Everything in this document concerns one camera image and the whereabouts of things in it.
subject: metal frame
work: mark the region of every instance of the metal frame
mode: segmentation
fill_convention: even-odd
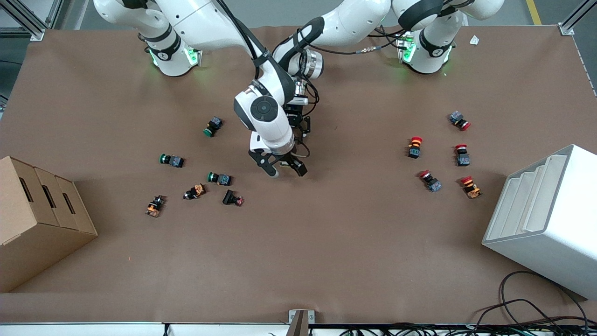
[[[583,0],[576,9],[564,20],[558,23],[562,36],[574,35],[573,27],[580,21],[593,7],[597,5],[597,0]]]
[[[0,7],[21,26],[21,28],[0,28],[0,33],[6,35],[31,34],[31,41],[41,41],[44,38],[44,31],[56,25],[56,18],[63,5],[64,0],[53,0],[48,16],[42,20],[21,0],[0,0]]]
[[[381,336],[383,333],[379,330],[380,325],[351,324],[343,325],[304,325],[297,321],[297,327],[281,323],[172,323],[170,324],[168,336],[356,336],[356,331],[348,332],[347,328],[368,329],[364,335]],[[401,328],[392,328],[392,325],[383,325],[393,334],[404,334]],[[446,336],[450,332],[470,331],[472,326],[467,328],[463,325],[453,325],[450,330],[436,329],[438,336]],[[534,331],[538,336],[553,336],[554,333],[547,331]],[[163,323],[131,323],[131,322],[93,322],[93,323],[0,323],[0,334],[3,336],[38,336],[38,335],[60,335],[60,336],[80,336],[80,335],[110,335],[110,336],[158,336],[164,335]],[[408,336],[417,336],[416,332],[407,332]],[[488,331],[476,333],[478,336],[491,336]]]
[[[315,322],[315,311],[306,309],[295,309],[288,312],[290,327],[286,336],[307,336],[309,333],[310,320]]]

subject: yellow floor line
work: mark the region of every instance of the yellow floor line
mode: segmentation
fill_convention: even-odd
[[[539,18],[539,13],[537,12],[537,7],[535,7],[535,2],[533,0],[527,0],[528,11],[531,12],[531,18],[533,19],[534,25],[540,25],[541,19]]]

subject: cable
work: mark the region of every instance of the cable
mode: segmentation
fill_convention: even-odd
[[[490,311],[492,311],[494,309],[500,308],[500,307],[506,307],[508,304],[512,304],[512,303],[515,303],[515,302],[526,302],[529,305],[531,305],[531,307],[533,307],[534,309],[536,309],[542,316],[545,316],[545,314],[537,306],[535,306],[531,301],[528,301],[526,299],[514,299],[514,300],[510,300],[510,301],[504,301],[503,303],[496,304],[494,306],[491,306],[491,307],[487,308],[485,311],[483,311],[483,313],[479,317],[479,320],[477,321],[477,323],[475,324],[475,326],[471,330],[452,332],[452,333],[447,334],[446,336],[455,336],[455,335],[460,335],[460,334],[466,334],[466,336],[470,336],[472,334],[476,335],[477,330],[485,329],[486,328],[484,326],[481,326],[480,324],[481,324],[481,321],[483,320],[483,317],[485,317],[485,315],[487,313],[489,313]],[[566,319],[568,317],[570,317],[571,319],[575,319],[574,316],[562,316],[562,317],[559,317],[558,319]],[[549,317],[546,317],[546,321],[555,322],[554,319],[549,318]],[[506,326],[500,326],[500,327],[509,327],[510,328],[510,327],[513,327],[513,326],[517,326],[518,328],[523,329],[525,332],[527,332],[527,333],[529,333],[531,335],[535,335],[531,331],[529,331],[528,328],[524,327],[524,325],[529,325],[529,324],[528,324],[528,322],[525,322],[525,323],[517,323],[516,325],[506,325]],[[534,329],[537,329],[539,327],[540,327],[540,329],[550,329],[551,328],[551,326],[535,325]],[[557,332],[554,332],[554,334],[556,334],[556,335],[562,335],[563,334],[563,329],[559,325],[556,325],[556,327],[559,329],[560,334],[557,334]]]
[[[381,32],[382,32],[382,33],[386,34],[386,30],[384,29],[384,27],[383,27],[382,25],[380,25],[380,26],[379,26],[379,28],[381,29]],[[398,44],[392,44],[392,42],[390,42],[390,38],[389,38],[388,36],[386,36],[386,40],[387,40],[387,41],[388,41],[388,42],[389,42],[389,43],[390,43],[390,44],[391,44],[393,47],[395,47],[396,49],[399,49],[399,48],[400,48],[400,47],[398,46]]]
[[[303,142],[303,138],[300,138],[297,140],[297,145],[302,145],[306,150],[307,150],[307,155],[298,155],[296,153],[290,153],[292,156],[295,157],[300,157],[300,158],[308,158],[311,156],[311,151],[309,150],[309,147],[307,147],[307,145],[305,145],[305,143]]]
[[[13,62],[11,60],[0,60],[0,63],[10,63],[10,64],[16,64],[16,65],[23,65],[22,63]]]
[[[369,332],[371,335],[377,336],[377,334],[375,332],[373,332],[372,330],[365,329],[365,328],[360,328],[360,327],[359,328],[350,327],[349,329],[345,330],[344,332],[342,332],[338,336],[344,336],[344,335],[346,335],[348,333],[350,333],[350,335],[352,336],[353,335],[352,334],[353,331],[356,332],[357,336],[365,336],[365,334],[363,334],[363,332],[362,332],[363,330]]]
[[[578,316],[555,316],[555,317],[550,317],[550,320],[553,322],[557,322],[557,321],[561,321],[561,320],[582,320],[584,321],[584,319],[582,317],[578,317]],[[591,320],[591,319],[587,319],[588,322],[592,323],[594,327],[597,328],[597,321]],[[537,321],[532,321],[532,322],[523,322],[521,323],[524,326],[533,326],[533,325],[541,325],[541,323],[546,322],[544,319],[542,320],[537,320]]]
[[[367,35],[367,37],[394,37],[396,35],[403,35],[404,33],[407,32],[405,29],[400,29],[400,30],[397,30],[397,31],[395,31],[393,33],[384,33],[382,31],[378,30],[377,28],[375,28],[375,31],[378,32],[379,35],[371,35],[371,34],[369,34],[369,35]]]
[[[319,103],[319,91],[317,90],[317,88],[315,87],[315,85],[313,85],[313,83],[311,82],[311,80],[310,80],[310,79],[309,79],[307,76],[305,76],[305,74],[304,74],[304,71],[303,71],[303,62],[304,62],[304,58],[302,57],[302,55],[301,55],[301,57],[299,57],[299,58],[298,58],[298,60],[299,60],[299,61],[298,61],[298,63],[299,63],[299,64],[298,64],[298,66],[299,66],[299,67],[298,67],[298,68],[299,68],[299,72],[297,73],[297,75],[296,75],[296,76],[297,76],[297,77],[299,77],[300,79],[302,79],[302,80],[304,80],[304,81],[305,81],[305,83],[306,83],[306,88],[305,88],[305,90],[307,91],[307,93],[308,93],[308,94],[309,94],[311,97],[313,97],[313,98],[315,99],[315,101],[314,101],[314,102],[309,102],[309,104],[312,104],[312,105],[313,105],[313,107],[311,107],[311,109],[309,110],[309,112],[307,112],[307,113],[303,114],[303,117],[306,117],[306,116],[308,116],[308,115],[309,115],[311,112],[313,112],[313,110],[314,110],[314,109],[315,109],[315,107],[317,106],[317,103]]]
[[[251,52],[251,58],[253,60],[257,59],[257,53],[255,52],[255,48],[253,48],[253,43],[251,42],[251,39],[245,33],[245,31],[242,30],[241,25],[239,24],[240,21],[234,16],[234,14],[232,14],[232,11],[230,10],[230,8],[228,8],[228,6],[224,2],[224,0],[216,0],[216,1],[218,2],[218,4],[220,4],[220,6],[222,7],[222,9],[226,13],[226,15],[228,15],[228,17],[230,18],[230,20],[236,27],[236,30],[238,30],[238,33],[241,35],[242,39],[247,44],[247,48]],[[259,67],[256,66],[255,67],[255,79],[257,79],[258,77],[259,77]]]
[[[298,34],[300,34],[301,38],[303,38],[303,41],[308,46],[312,47],[313,49],[316,49],[316,50],[319,50],[319,51],[324,51],[324,52],[330,53],[330,54],[338,54],[338,55],[356,55],[356,54],[365,54],[365,53],[370,53],[372,51],[377,51],[377,50],[380,50],[382,48],[387,47],[388,45],[390,45],[391,43],[393,43],[394,41],[396,41],[401,36],[401,34],[396,34],[396,37],[394,38],[393,41],[391,41],[390,43],[384,44],[384,45],[377,45],[377,46],[367,47],[367,48],[363,48],[363,49],[357,50],[357,51],[334,51],[334,50],[319,48],[319,47],[316,47],[316,46],[312,45],[311,43],[307,42],[307,40],[303,36],[303,32],[300,29],[297,29],[297,32],[298,32]]]
[[[572,300],[572,302],[574,302],[574,304],[578,307],[578,309],[580,310],[580,313],[583,315],[583,322],[584,322],[584,333],[583,335],[588,335],[589,334],[589,320],[587,318],[587,314],[584,312],[584,309],[580,306],[580,304],[578,303],[578,301],[572,296],[570,295],[565,289],[564,287],[562,287],[560,284],[555,283],[553,281],[551,281],[550,279],[542,276],[541,274],[535,273],[533,271],[514,271],[510,274],[508,274],[502,281],[500,284],[500,298],[502,302],[505,302],[505,294],[504,294],[504,287],[506,286],[506,282],[508,281],[508,279],[510,279],[512,276],[516,275],[516,274],[530,274],[532,276],[536,276],[539,277],[549,283],[551,283],[552,285],[556,286],[558,289],[560,289],[564,294],[566,294],[566,296],[568,298],[570,298],[570,300]],[[521,325],[512,315],[512,312],[508,309],[507,304],[504,305],[504,308],[506,309],[506,312],[508,313],[508,315],[510,316],[510,318],[516,322],[517,325]],[[541,315],[543,315],[543,317],[545,317],[550,323],[555,324],[555,322],[551,321],[549,319],[549,317],[547,317],[543,312],[541,312]]]

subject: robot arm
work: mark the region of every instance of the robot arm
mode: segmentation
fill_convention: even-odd
[[[431,58],[443,56],[462,25],[458,10],[478,19],[493,16],[504,0],[344,0],[337,8],[317,17],[282,41],[274,50],[274,59],[291,75],[317,78],[323,71],[323,57],[308,48],[329,45],[333,47],[356,44],[378,26],[383,17],[392,10],[398,18],[400,28],[405,31],[422,31],[429,27],[435,33],[428,34],[429,40],[417,40],[421,46],[427,42]],[[366,48],[356,53],[366,53],[377,48]],[[412,65],[413,69],[431,73],[437,71],[437,61],[431,65]]]
[[[104,20],[137,29],[163,74],[181,76],[199,63],[199,54],[180,39],[161,11],[147,6],[147,0],[93,0],[93,4]]]
[[[252,152],[277,155],[278,161],[288,163],[299,175],[304,175],[304,165],[290,154],[295,140],[282,110],[282,105],[294,98],[295,83],[270,52],[242,22],[226,15],[212,0],[153,1],[94,0],[94,5],[107,21],[136,28],[149,45],[154,61],[158,61],[156,65],[167,75],[182,75],[191,68],[188,50],[243,48],[251,55],[255,67],[263,72],[234,101],[234,111],[253,131]],[[179,71],[166,71],[171,68]],[[260,164],[261,159],[251,157],[269,175],[277,176],[271,164]]]
[[[291,75],[317,78],[323,71],[322,55],[308,49],[353,45],[370,34],[392,10],[405,30],[421,29],[441,12],[443,0],[344,0],[329,13],[316,17],[274,50],[274,59]],[[368,48],[357,53],[374,51]]]
[[[295,139],[282,109],[282,105],[294,98],[295,83],[288,73],[242,22],[223,13],[212,0],[155,1],[191,48],[241,47],[251,55],[255,67],[259,67],[263,75],[237,94],[233,105],[245,127],[253,131],[249,154],[272,177],[276,177],[278,171],[267,160],[269,156],[287,163],[303,176],[306,168],[291,154]]]

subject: black mount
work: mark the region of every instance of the black mount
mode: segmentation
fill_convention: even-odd
[[[299,176],[303,176],[307,173],[307,167],[305,167],[304,163],[290,153],[276,155],[271,153],[256,153],[249,151],[249,156],[271,177],[275,177],[278,172],[273,166],[277,162],[294,169]]]
[[[290,127],[298,129],[303,138],[311,133],[311,117],[303,117],[302,105],[284,105],[284,112]]]

